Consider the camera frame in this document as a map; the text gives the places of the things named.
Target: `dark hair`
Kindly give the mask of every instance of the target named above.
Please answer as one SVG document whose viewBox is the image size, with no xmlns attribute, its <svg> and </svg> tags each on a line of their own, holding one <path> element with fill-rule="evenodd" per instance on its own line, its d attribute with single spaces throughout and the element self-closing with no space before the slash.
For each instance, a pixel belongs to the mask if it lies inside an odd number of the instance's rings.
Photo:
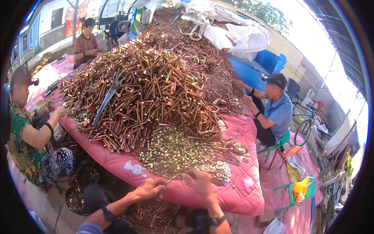
<svg viewBox="0 0 374 234">
<path fill-rule="evenodd" d="M 13 72 L 12 79 L 10 81 L 10 95 L 13 95 L 13 87 L 15 84 L 22 81 L 21 76 L 23 75 L 30 75 L 30 72 L 27 67 L 21 65 Z"/>
<path fill-rule="evenodd" d="M 83 17 L 83 18 L 80 19 L 80 21 L 82 23 L 82 28 L 83 27 L 87 28 L 88 26 L 94 26 L 95 23 L 96 23 L 96 21 L 93 18 L 86 19 L 86 18 Z"/>
</svg>

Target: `blue plastic container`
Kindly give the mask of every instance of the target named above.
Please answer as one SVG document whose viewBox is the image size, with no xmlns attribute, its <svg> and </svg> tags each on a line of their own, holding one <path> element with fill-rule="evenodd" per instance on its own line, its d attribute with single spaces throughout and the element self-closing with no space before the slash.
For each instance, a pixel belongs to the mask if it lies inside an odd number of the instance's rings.
<svg viewBox="0 0 374 234">
<path fill-rule="evenodd" d="M 243 82 L 254 89 L 264 91 L 266 82 L 261 80 L 260 73 L 270 75 L 280 72 L 287 62 L 283 54 L 280 56 L 264 50 L 257 53 L 252 63 L 245 62 L 236 57 L 229 57 L 234 70 Z"/>
</svg>

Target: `window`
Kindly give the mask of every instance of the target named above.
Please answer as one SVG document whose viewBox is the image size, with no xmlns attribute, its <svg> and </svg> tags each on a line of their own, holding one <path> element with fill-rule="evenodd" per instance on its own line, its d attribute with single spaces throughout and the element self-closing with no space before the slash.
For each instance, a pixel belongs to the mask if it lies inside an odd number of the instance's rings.
<svg viewBox="0 0 374 234">
<path fill-rule="evenodd" d="M 24 50 L 23 50 L 23 51 L 27 50 L 27 35 L 26 35 L 26 36 L 24 36 L 24 43 L 23 43 L 23 47 L 24 47 Z"/>
<path fill-rule="evenodd" d="M 13 48 L 13 60 L 16 60 L 18 57 L 18 53 L 17 53 L 17 44 L 14 45 L 14 48 Z"/>
<path fill-rule="evenodd" d="M 62 25 L 62 12 L 63 8 L 52 11 L 52 22 L 50 28 L 55 28 Z"/>
</svg>

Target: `woman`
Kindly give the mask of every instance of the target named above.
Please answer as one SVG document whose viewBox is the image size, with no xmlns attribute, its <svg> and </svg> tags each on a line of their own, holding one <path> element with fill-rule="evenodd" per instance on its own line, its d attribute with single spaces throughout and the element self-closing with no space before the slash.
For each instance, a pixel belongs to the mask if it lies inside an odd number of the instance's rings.
<svg viewBox="0 0 374 234">
<path fill-rule="evenodd" d="M 82 34 L 77 37 L 74 44 L 74 69 L 79 67 L 82 63 L 94 59 L 98 52 L 102 52 L 103 48 L 99 48 L 95 35 L 92 34 L 94 29 L 95 20 L 93 18 L 82 18 Z"/>
<path fill-rule="evenodd" d="M 48 141 L 54 149 L 58 146 L 53 129 L 66 115 L 66 110 L 59 106 L 49 117 L 54 104 L 47 101 L 30 114 L 24 107 L 29 95 L 28 87 L 32 84 L 28 69 L 19 66 L 10 82 L 12 121 L 8 149 L 15 165 L 31 183 L 39 188 L 48 188 L 60 177 L 75 174 L 76 159 L 73 152 L 64 147 L 51 154 L 46 153 Z"/>
</svg>

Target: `green plastic stool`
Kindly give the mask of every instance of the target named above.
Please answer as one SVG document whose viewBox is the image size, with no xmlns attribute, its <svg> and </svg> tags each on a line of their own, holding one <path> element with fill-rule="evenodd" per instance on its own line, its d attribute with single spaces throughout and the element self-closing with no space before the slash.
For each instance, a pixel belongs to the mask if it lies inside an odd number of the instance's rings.
<svg viewBox="0 0 374 234">
<path fill-rule="evenodd" d="M 273 146 L 264 146 L 265 149 L 261 150 L 257 153 L 257 156 L 259 156 L 262 153 L 267 152 L 265 162 L 269 159 L 270 152 L 273 150 L 278 149 L 279 147 L 283 146 L 287 141 L 289 141 L 289 131 L 287 130 L 286 134 L 284 134 L 283 138 L 279 141 L 278 144 L 275 144 Z"/>
<path fill-rule="evenodd" d="M 294 182 L 286 184 L 286 185 L 284 185 L 282 187 L 274 189 L 274 191 L 276 191 L 276 190 L 281 189 L 281 188 L 288 188 L 288 196 L 289 196 L 289 204 L 290 204 L 289 206 L 286 206 L 286 207 L 283 207 L 283 208 L 275 210 L 275 212 L 281 211 L 281 210 L 284 210 L 284 209 L 288 209 L 288 208 L 296 205 L 294 191 L 292 189 L 293 186 L 294 186 Z M 305 199 L 308 199 L 308 198 L 314 196 L 315 194 L 316 194 L 316 180 L 313 177 L 313 182 L 308 186 L 308 190 L 306 191 Z"/>
</svg>

